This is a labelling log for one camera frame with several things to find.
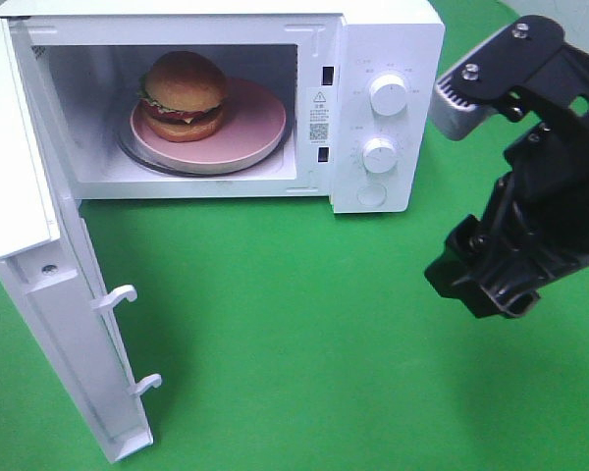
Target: hamburger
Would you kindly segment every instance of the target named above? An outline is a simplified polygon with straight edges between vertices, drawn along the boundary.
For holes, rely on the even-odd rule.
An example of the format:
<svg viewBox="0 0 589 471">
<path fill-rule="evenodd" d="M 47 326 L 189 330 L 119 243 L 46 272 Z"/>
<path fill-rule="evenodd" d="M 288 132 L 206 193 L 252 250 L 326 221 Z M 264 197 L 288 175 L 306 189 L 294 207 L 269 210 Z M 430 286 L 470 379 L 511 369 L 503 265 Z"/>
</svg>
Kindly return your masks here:
<svg viewBox="0 0 589 471">
<path fill-rule="evenodd" d="M 188 51 L 160 57 L 141 79 L 139 113 L 172 142 L 203 139 L 225 121 L 227 79 L 207 58 Z"/>
</svg>

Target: warning label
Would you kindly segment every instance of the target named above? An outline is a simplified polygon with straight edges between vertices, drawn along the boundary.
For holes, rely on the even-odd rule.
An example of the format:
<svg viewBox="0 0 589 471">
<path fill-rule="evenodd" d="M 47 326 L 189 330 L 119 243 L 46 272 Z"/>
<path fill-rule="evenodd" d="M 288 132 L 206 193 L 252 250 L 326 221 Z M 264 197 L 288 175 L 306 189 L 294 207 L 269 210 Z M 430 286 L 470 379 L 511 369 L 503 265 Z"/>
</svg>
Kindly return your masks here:
<svg viewBox="0 0 589 471">
<path fill-rule="evenodd" d="M 334 100 L 327 88 L 308 88 L 307 116 L 309 141 L 325 144 L 330 138 L 330 115 Z"/>
</svg>

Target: green surface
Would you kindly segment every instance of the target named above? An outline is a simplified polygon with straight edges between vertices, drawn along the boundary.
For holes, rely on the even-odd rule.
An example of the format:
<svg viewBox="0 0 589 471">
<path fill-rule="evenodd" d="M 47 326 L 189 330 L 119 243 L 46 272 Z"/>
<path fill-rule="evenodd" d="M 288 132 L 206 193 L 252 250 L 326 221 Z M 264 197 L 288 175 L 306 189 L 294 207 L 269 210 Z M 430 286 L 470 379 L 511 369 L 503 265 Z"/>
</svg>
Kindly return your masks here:
<svg viewBox="0 0 589 471">
<path fill-rule="evenodd" d="M 446 68 L 514 14 L 433 2 Z M 481 214 L 503 148 L 428 127 L 409 210 L 325 198 L 83 206 L 155 445 L 110 465 L 0 287 L 0 470 L 589 469 L 589 269 L 519 321 L 475 320 L 422 276 Z"/>
</svg>

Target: bottom bun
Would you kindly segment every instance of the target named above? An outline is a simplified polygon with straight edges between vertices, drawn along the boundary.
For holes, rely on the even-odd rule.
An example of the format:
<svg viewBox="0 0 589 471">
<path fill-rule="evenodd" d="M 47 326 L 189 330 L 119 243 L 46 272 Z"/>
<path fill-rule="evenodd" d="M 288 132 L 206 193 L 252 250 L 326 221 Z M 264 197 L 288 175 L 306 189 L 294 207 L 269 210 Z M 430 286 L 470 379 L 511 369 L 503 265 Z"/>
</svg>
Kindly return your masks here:
<svg viewBox="0 0 589 471">
<path fill-rule="evenodd" d="M 171 142 L 190 142 L 204 139 L 216 132 L 225 122 L 224 105 L 210 112 L 209 117 L 195 120 L 195 123 L 190 123 L 189 125 L 161 122 L 146 113 L 141 106 L 139 107 L 139 112 L 144 122 L 153 132 L 162 139 Z"/>
</svg>

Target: top bun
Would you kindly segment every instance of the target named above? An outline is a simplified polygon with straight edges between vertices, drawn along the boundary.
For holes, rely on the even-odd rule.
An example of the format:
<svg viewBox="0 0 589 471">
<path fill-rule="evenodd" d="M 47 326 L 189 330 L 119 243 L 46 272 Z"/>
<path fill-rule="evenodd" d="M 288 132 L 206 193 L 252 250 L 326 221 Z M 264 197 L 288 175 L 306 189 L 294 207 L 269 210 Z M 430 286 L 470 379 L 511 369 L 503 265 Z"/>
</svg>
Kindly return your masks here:
<svg viewBox="0 0 589 471">
<path fill-rule="evenodd" d="M 175 51 L 153 64 L 144 88 L 166 108 L 207 111 L 227 96 L 227 79 L 209 59 L 194 52 Z"/>
</svg>

